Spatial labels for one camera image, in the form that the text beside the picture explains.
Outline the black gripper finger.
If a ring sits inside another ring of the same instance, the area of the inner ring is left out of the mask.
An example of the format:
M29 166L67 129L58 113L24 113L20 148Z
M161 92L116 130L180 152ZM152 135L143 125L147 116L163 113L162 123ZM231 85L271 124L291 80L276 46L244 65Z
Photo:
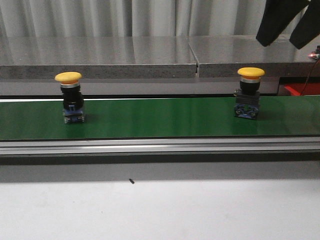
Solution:
M311 0L289 41L301 49L320 34L320 1Z
M309 3L309 0L267 0L256 40L263 47L269 46Z

